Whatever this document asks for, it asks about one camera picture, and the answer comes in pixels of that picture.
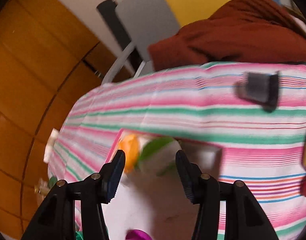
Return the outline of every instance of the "brown cloth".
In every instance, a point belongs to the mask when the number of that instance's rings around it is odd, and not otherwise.
[[[272,0],[231,0],[148,48],[156,71],[211,61],[306,61],[306,34]]]

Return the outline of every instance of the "screw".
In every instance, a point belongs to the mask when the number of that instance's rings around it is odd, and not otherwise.
[[[93,173],[92,175],[91,175],[91,178],[92,179],[99,179],[101,177],[101,175],[99,174],[99,173]]]
[[[62,187],[62,186],[64,186],[65,182],[66,182],[65,180],[61,179],[58,182],[56,182],[56,185],[59,186],[59,187]]]
[[[210,178],[210,175],[207,174],[207,173],[202,173],[202,174],[201,174],[201,178],[202,178],[202,179],[209,179],[209,178]]]
[[[35,186],[35,187],[34,187],[34,193],[35,193],[35,194],[40,193],[40,189],[39,189],[38,186]]]
[[[237,180],[237,181],[235,182],[235,185],[238,186],[238,187],[243,187],[243,186],[244,186],[244,182],[241,181],[241,180]]]

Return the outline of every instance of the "striped tablecloth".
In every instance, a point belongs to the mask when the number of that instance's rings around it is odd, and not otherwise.
[[[280,71],[279,105],[273,113],[235,96],[235,83],[249,71]],[[212,62],[98,87],[69,113],[48,175],[74,182],[99,171],[120,128],[224,147],[220,180],[243,180],[280,239],[295,239],[306,224],[306,198],[299,194],[306,174],[301,166],[306,65]],[[77,224],[79,210],[77,204]],[[221,211],[220,239],[224,228]]]

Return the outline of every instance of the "pink and green striped cloth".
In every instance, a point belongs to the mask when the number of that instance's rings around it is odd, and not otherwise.
[[[280,72],[278,108],[267,113],[235,96],[244,72]],[[220,180],[243,180],[280,239],[295,239],[306,224],[306,64],[212,62],[98,87],[69,113],[54,146],[49,176],[83,180],[101,169],[121,128],[187,138],[223,147]],[[76,205],[80,225],[80,206]],[[219,239],[224,239],[221,210]]]

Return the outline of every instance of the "purple object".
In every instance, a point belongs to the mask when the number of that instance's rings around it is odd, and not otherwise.
[[[152,238],[144,231],[133,229],[128,231],[125,240],[152,240]]]

